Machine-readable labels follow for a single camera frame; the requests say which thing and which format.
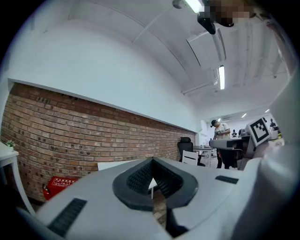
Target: dark pants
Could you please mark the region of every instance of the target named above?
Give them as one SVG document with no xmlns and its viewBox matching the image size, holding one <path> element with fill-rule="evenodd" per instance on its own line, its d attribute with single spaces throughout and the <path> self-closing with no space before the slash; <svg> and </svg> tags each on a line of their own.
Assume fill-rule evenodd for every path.
<svg viewBox="0 0 300 240">
<path fill-rule="evenodd" d="M 217 149 L 217 168 L 221 168 L 222 167 L 222 158 L 219 157 L 219 149 Z"/>
</svg>

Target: fluorescent light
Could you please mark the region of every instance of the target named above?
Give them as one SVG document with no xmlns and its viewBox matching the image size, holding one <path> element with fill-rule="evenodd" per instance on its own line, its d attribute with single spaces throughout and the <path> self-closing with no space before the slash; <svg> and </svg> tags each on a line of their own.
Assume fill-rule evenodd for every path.
<svg viewBox="0 0 300 240">
<path fill-rule="evenodd" d="M 225 67 L 222 65 L 217 70 L 220 78 L 220 89 L 222 90 L 225 88 Z"/>
<path fill-rule="evenodd" d="M 199 13 L 200 12 L 200 8 L 202 8 L 202 4 L 198 1 L 198 0 L 185 0 L 187 2 L 187 4 L 191 7 L 191 9 L 195 12 L 195 13 Z"/>
</svg>

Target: red fire extinguisher box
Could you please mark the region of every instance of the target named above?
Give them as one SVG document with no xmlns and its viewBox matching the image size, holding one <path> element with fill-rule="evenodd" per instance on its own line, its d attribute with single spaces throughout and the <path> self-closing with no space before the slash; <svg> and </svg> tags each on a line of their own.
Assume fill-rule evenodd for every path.
<svg viewBox="0 0 300 240">
<path fill-rule="evenodd" d="M 52 177 L 47 186 L 43 184 L 43 194 L 45 199 L 49 200 L 77 180 L 78 179 Z"/>
</svg>

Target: brick wall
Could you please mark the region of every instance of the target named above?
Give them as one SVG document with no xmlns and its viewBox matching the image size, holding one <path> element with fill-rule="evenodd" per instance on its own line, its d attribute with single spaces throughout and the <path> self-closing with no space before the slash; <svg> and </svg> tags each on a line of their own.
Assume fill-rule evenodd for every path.
<svg viewBox="0 0 300 240">
<path fill-rule="evenodd" d="M 177 142 L 195 134 L 90 101 L 16 83 L 7 99 L 1 140 L 13 140 L 25 192 L 44 201 L 52 176 L 80 178 L 97 162 L 163 156 L 179 160 Z"/>
</svg>

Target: white table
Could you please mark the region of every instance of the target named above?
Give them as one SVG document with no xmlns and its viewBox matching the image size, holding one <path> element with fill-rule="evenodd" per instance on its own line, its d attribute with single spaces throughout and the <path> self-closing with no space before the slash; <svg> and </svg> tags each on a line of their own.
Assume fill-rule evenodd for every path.
<svg viewBox="0 0 300 240">
<path fill-rule="evenodd" d="M 193 151 L 208 151 L 208 162 L 209 162 L 209 166 L 210 167 L 210 159 L 211 159 L 211 147 L 204 147 L 204 146 L 194 146 L 193 147 Z"/>
<path fill-rule="evenodd" d="M 100 162 L 100 163 L 97 163 L 98 171 L 101 171 L 101 170 L 104 170 L 104 169 L 107 169 L 107 168 L 111 168 L 111 167 L 115 167 L 115 166 L 118 166 L 118 165 L 121 165 L 121 164 L 124 164 L 124 163 L 128 163 L 128 162 L 131 162 L 131 161 Z M 156 184 L 154 178 L 152 178 L 152 181 L 149 185 L 149 189 L 151 189 L 151 199 L 153 199 L 153 188 L 156 185 L 157 184 Z"/>
<path fill-rule="evenodd" d="M 14 178 L 15 178 L 15 183 L 17 185 L 17 188 L 19 190 L 19 193 L 21 195 L 21 198 L 23 199 L 23 202 L 25 206 L 27 207 L 29 213 L 31 215 L 35 215 L 35 211 L 33 210 L 30 202 L 28 201 L 28 198 L 25 194 L 20 174 L 19 174 L 19 169 L 18 169 L 18 162 L 17 162 L 17 156 L 19 153 L 17 151 L 9 151 L 9 147 L 0 142 L 0 168 L 11 164 L 13 168 L 13 173 L 14 173 Z"/>
</svg>

